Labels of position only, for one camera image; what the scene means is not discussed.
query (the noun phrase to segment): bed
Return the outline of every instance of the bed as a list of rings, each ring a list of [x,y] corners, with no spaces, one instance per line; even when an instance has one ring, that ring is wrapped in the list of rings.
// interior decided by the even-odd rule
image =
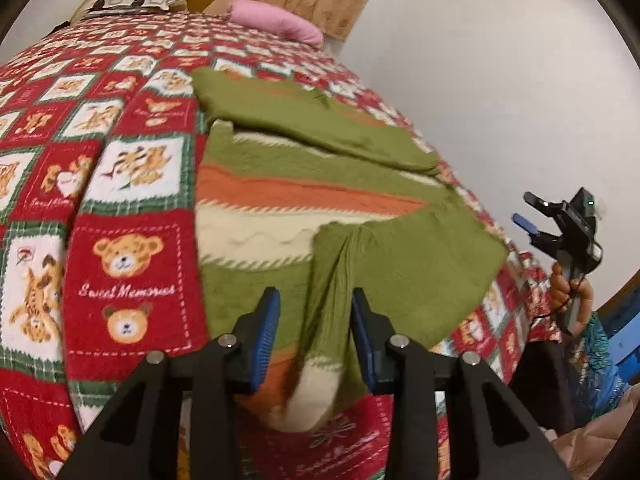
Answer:
[[[412,128],[321,50],[211,15],[227,3],[189,0],[181,12],[85,21],[78,14],[71,27],[0,68],[0,421],[36,478],[59,471],[147,352],[176,355],[209,340],[193,218],[208,127],[192,70],[293,79]],[[162,171],[151,182],[140,174],[118,181],[118,165],[142,151],[145,162],[152,153],[164,157]],[[475,349],[508,382],[528,340],[559,337],[548,319],[531,325],[546,311],[546,276],[530,254],[518,254],[443,160],[439,178],[503,239],[509,255],[482,303],[434,351]],[[149,272],[135,282],[105,279],[107,246],[125,251],[141,240],[146,253],[137,265]],[[138,332],[116,328],[127,322]],[[445,476],[444,396],[436,394],[436,402]],[[245,475],[382,478],[391,410],[389,399],[364,397],[302,435],[269,430],[242,411]]]

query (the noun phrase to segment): sweater sleeve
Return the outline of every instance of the sweater sleeve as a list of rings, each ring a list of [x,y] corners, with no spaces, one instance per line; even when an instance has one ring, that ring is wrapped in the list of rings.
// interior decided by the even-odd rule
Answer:
[[[595,313],[582,335],[566,346],[564,358],[577,427],[615,409],[629,384],[611,360],[609,340]]]

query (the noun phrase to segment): pink pillow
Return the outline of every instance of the pink pillow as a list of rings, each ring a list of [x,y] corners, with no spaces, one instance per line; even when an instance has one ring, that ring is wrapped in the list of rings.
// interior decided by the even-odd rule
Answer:
[[[304,18],[280,7],[255,0],[233,0],[229,3],[229,21],[249,28],[258,28],[287,40],[309,45],[322,45],[322,30]]]

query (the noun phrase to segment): checkered blanket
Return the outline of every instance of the checkered blanket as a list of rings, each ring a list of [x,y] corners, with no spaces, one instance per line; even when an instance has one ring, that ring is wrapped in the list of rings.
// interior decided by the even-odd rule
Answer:
[[[189,76],[198,66],[292,78],[411,127],[322,52],[199,14],[81,22],[1,67],[0,423],[43,480],[146,352],[177,355],[209,339],[193,226],[206,138]],[[468,206],[504,235],[441,165]],[[505,381],[527,338],[558,336],[548,320],[529,330],[546,309],[546,276],[510,248],[482,304],[434,348],[476,349]],[[381,478],[390,414],[388,399],[367,397],[317,433],[292,436],[242,413],[245,473]],[[440,430],[445,474],[444,422]]]

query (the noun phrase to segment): bedspread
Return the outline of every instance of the bedspread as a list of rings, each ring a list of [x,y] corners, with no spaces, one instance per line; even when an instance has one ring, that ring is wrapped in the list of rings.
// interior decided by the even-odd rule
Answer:
[[[0,423],[38,478],[57,473],[146,352],[181,354],[209,339],[193,225],[206,128],[189,73],[199,66],[292,78],[411,128],[319,50],[199,14],[80,22],[0,68]],[[440,177],[504,236],[440,165]],[[505,241],[511,252],[484,301],[434,350],[476,349],[509,381],[527,338],[558,331],[548,319],[529,330],[546,309],[546,276]],[[366,397],[299,436],[239,413],[245,473],[379,478],[390,414],[389,399]]]

